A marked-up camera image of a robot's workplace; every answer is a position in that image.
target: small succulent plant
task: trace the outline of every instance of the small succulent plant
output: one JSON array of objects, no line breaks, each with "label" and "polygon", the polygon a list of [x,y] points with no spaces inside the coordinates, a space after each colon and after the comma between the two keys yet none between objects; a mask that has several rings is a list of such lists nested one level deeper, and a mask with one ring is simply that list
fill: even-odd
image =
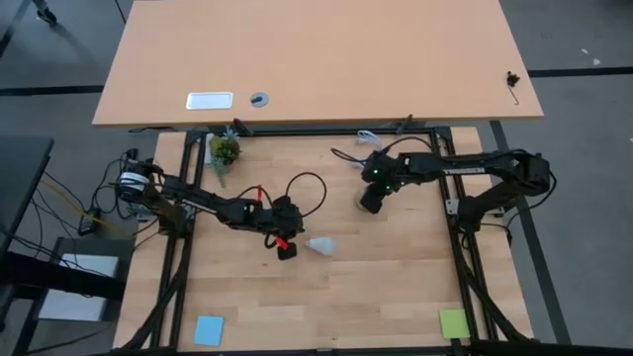
[{"label": "small succulent plant", "polygon": [[228,167],[239,158],[239,135],[230,127],[226,127],[224,135],[214,135],[209,146],[213,158],[211,165],[218,175],[220,184],[224,187]]}]

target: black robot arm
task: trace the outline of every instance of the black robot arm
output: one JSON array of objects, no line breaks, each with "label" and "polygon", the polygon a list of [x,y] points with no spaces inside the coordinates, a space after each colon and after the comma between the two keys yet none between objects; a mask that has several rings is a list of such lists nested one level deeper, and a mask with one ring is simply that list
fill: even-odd
[{"label": "black robot arm", "polygon": [[[155,183],[154,176],[162,178],[162,181]],[[296,245],[288,240],[305,231],[303,216],[287,195],[275,199],[271,208],[265,209],[259,200],[241,198],[241,195],[225,199],[194,188],[178,177],[164,174],[162,169],[148,162],[129,164],[119,177],[116,191],[119,199],[143,205],[152,211],[165,233],[177,236],[190,233],[190,217],[197,209],[214,215],[232,229],[258,232],[266,235],[266,239],[275,236],[277,243],[266,242],[265,245],[272,248],[277,244],[278,257],[282,260],[297,254]]]},{"label": "black robot arm", "polygon": [[437,156],[428,152],[374,151],[364,161],[362,178],[370,183],[360,204],[370,213],[382,208],[383,199],[407,184],[432,182],[447,175],[492,174],[502,182],[477,197],[460,200],[457,224],[468,232],[478,231],[487,211],[513,207],[517,198],[538,196],[550,189],[549,163],[540,154],[522,149],[480,154]]}]

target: wooden table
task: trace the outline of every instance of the wooden table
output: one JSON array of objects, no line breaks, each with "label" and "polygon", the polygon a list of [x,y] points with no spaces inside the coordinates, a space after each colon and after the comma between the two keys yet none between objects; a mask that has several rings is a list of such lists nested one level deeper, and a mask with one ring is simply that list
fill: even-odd
[{"label": "wooden table", "polygon": [[[481,151],[476,129],[457,128],[452,133],[458,153]],[[168,174],[179,170],[184,136],[163,133],[158,139],[155,161]],[[222,189],[214,172],[206,169],[204,189],[228,198],[262,184],[274,199],[295,174],[310,170],[327,183],[327,199],[306,218],[306,232],[294,239],[300,246],[298,257],[286,262],[264,248],[263,236],[231,230],[210,215],[198,215],[180,350],[450,344],[442,338],[438,312],[462,305],[437,182],[403,188],[385,199],[384,208],[373,216],[354,207],[353,197],[365,185],[360,171],[329,152],[330,147],[338,147],[361,157],[371,151],[369,146],[356,145],[351,136],[248,137],[241,145],[243,153],[226,178],[227,187]],[[405,150],[427,148],[406,141],[391,153]],[[491,185],[488,176],[463,178],[471,195]],[[320,184],[302,178],[290,196],[305,212],[320,199]],[[137,240],[153,233],[150,229]],[[319,236],[336,241],[333,257],[301,247]],[[135,252],[115,346],[132,337],[153,307],[165,243],[166,237],[159,235]],[[521,332],[531,334],[503,230],[483,226],[478,243],[491,297]],[[166,315],[165,344],[172,310]],[[222,346],[193,344],[198,315],[226,319]],[[478,322],[483,330],[480,317]]]},{"label": "wooden table", "polygon": [[[521,77],[506,86],[511,71]],[[190,111],[192,92],[231,92]],[[255,108],[250,97],[269,96]],[[541,118],[498,0],[135,1],[99,126]]]}]

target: floor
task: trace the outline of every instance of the floor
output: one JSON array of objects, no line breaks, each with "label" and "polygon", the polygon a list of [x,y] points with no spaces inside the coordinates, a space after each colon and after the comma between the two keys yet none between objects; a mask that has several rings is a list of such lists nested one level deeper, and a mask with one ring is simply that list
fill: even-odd
[{"label": "floor", "polygon": [[[22,0],[0,2],[0,35]],[[120,0],[124,14],[132,0]],[[629,0],[501,0],[528,69],[633,65],[633,2]],[[105,82],[124,23],[113,0],[50,0],[62,26],[52,30],[30,5],[0,56],[0,88],[101,85]],[[576,344],[633,348],[633,166],[618,157],[633,154],[633,76],[534,79],[546,120],[504,123],[510,145],[540,151],[550,160],[559,187],[534,211],[537,230]],[[156,132],[91,126],[99,94],[0,97],[0,133],[41,134],[55,139],[47,171],[84,201],[105,165],[137,147],[151,156]],[[486,149],[495,141],[487,124],[476,124]],[[70,222],[76,214],[42,189]],[[103,196],[104,205],[112,197]],[[109,222],[134,229],[116,215]],[[44,215],[44,245],[64,235]],[[512,228],[512,253],[536,336],[553,341],[549,318],[519,223]],[[27,211],[19,235],[39,238],[35,212]],[[101,238],[114,238],[109,232]],[[14,247],[22,253],[27,250]],[[0,334],[11,349],[29,304],[16,302]],[[115,328],[108,323],[42,322],[32,348],[108,327],[98,336],[40,355],[75,355],[109,350]]]}]

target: white cable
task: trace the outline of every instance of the white cable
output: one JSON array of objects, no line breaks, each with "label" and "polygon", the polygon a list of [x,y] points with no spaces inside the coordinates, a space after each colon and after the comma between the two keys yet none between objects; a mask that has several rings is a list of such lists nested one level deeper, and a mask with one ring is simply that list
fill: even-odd
[{"label": "white cable", "polygon": [[[357,144],[371,143],[376,146],[377,150],[383,149],[383,141],[374,133],[366,131],[366,130],[361,130],[356,134],[356,143]],[[351,165],[354,168],[360,168],[360,169],[363,169],[364,167],[363,163],[360,163],[360,162],[351,162]]]}]

